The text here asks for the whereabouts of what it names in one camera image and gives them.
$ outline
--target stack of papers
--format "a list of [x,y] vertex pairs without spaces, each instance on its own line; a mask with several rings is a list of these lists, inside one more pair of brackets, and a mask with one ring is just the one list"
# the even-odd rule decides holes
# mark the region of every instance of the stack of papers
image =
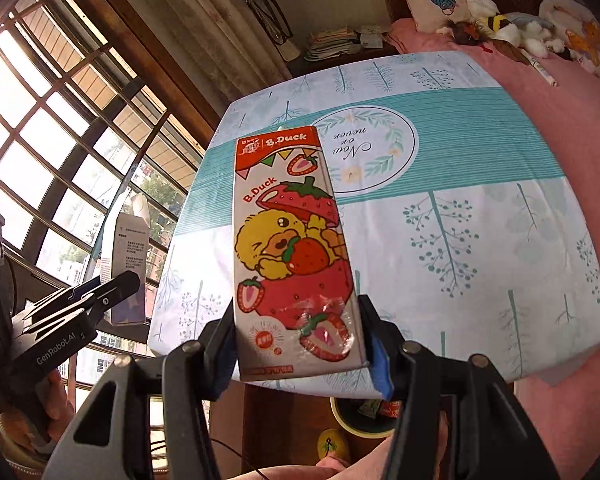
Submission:
[[362,50],[362,46],[356,32],[343,27],[336,30],[312,32],[304,58],[307,61],[319,61],[341,54],[355,54],[360,50]]

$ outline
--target juice carton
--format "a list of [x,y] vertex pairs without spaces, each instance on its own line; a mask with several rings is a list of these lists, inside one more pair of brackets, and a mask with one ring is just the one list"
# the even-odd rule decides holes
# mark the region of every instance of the juice carton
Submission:
[[340,216],[314,127],[238,139],[234,243],[243,381],[366,365]]

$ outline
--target paper box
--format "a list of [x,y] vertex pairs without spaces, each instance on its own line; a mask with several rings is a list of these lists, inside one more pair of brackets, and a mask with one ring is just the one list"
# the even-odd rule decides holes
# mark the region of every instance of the paper box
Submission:
[[140,278],[140,288],[126,300],[110,308],[105,319],[112,325],[144,323],[144,282],[146,255],[149,248],[149,209],[141,193],[131,199],[132,213],[123,213],[127,193],[120,195],[111,207],[104,224],[100,282],[106,283],[125,270]]
[[349,258],[314,127],[238,139],[234,243],[242,380],[365,366]]

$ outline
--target white carton box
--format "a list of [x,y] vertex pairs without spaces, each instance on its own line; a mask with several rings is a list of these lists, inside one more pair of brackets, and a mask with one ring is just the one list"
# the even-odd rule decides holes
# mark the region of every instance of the white carton box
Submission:
[[102,236],[100,282],[105,283],[125,270],[140,278],[138,291],[107,310],[105,319],[112,325],[144,323],[144,282],[146,255],[149,248],[149,214],[146,198],[137,194],[131,199],[133,214],[122,213],[128,193],[118,197],[111,207]]

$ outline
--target table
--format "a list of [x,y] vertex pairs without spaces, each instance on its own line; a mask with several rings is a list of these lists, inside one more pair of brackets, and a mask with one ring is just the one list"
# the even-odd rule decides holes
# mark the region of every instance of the table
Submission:
[[[447,51],[338,66],[232,104],[171,243],[153,350],[198,336],[232,297],[235,139],[306,124],[321,136],[356,291],[405,338],[463,360],[485,353],[509,381],[600,343],[599,266],[571,187],[510,96]],[[264,385],[379,395],[366,370]]]
[[289,61],[286,66],[293,77],[302,77],[320,70],[327,70],[336,66],[342,66],[358,61],[375,59],[377,57],[395,56],[398,54],[397,49],[389,43],[383,43],[382,48],[363,48],[355,54],[342,54],[338,57],[330,57],[321,61],[307,61],[302,55],[292,61]]

